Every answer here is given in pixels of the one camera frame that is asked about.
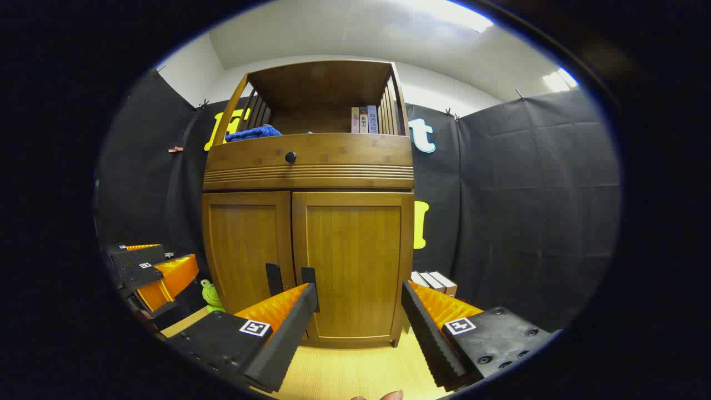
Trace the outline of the green frog toy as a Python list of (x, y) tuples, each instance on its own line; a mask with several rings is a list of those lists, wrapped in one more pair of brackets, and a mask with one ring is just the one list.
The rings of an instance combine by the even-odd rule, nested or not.
[(218, 295), (218, 291), (214, 284), (211, 283), (211, 281), (209, 281), (208, 279), (201, 279), (200, 284), (202, 287), (202, 297), (207, 304), (207, 312), (225, 312), (226, 310), (223, 307), (220, 296)]

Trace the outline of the wooden double-door shoe cabinet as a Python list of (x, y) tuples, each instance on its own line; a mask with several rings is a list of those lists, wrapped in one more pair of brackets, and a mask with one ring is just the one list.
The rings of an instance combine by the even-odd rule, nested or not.
[(327, 348), (396, 347), (414, 253), (414, 162), (393, 62), (249, 72), (211, 139), (202, 187), (210, 277), (236, 313), (311, 283), (297, 334)]

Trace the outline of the black backdrop cloth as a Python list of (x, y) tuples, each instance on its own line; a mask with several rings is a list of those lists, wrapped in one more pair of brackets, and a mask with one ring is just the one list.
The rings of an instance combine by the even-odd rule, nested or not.
[[(204, 276), (199, 200), (203, 145), (226, 101), (199, 111), (159, 75), (129, 92), (97, 167), (92, 210), (100, 246), (163, 244), (195, 253)], [(574, 89), (491, 106), (459, 122), (408, 103), (433, 129), (414, 150), (426, 202), (417, 271), (439, 271), (474, 306), (512, 309), (548, 331), (586, 306), (609, 267), (620, 174), (597, 107)], [(179, 146), (182, 152), (168, 153)]]

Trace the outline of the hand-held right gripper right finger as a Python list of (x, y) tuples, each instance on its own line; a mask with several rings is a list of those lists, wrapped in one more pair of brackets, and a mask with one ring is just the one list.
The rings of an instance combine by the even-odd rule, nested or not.
[(554, 338), (505, 307), (483, 311), (411, 281), (401, 303), (430, 374), (447, 391), (515, 367)]

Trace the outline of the ceiling light panel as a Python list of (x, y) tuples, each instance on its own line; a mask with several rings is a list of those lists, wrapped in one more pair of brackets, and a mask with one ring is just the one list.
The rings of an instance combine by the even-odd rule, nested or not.
[(564, 70), (564, 68), (559, 68), (558, 70), (550, 73), (548, 75), (542, 76), (542, 80), (549, 90), (552, 92), (564, 92), (570, 89), (576, 89), (578, 83), (569, 73)]

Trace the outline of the blue cloth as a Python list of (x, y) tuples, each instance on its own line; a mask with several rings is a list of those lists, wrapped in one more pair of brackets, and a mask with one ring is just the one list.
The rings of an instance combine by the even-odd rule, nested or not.
[(226, 142), (238, 142), (247, 139), (265, 138), (265, 137), (275, 137), (281, 136), (281, 132), (276, 130), (272, 125), (264, 124), (260, 127), (243, 130), (233, 134), (227, 134), (224, 137)]

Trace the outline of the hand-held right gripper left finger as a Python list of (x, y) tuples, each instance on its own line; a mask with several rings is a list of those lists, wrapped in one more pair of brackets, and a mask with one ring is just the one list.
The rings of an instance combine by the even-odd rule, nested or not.
[(317, 286), (300, 284), (236, 314), (210, 312), (165, 343), (226, 382), (273, 393), (280, 390), (317, 306)]

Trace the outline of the brown book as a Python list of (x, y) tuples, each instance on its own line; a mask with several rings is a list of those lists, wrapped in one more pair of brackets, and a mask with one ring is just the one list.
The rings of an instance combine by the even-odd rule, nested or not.
[(429, 275), (432, 276), (435, 281), (441, 284), (441, 286), (444, 288), (444, 293), (447, 294), (447, 296), (455, 297), (459, 286), (457, 286), (454, 281), (437, 271), (429, 272)]

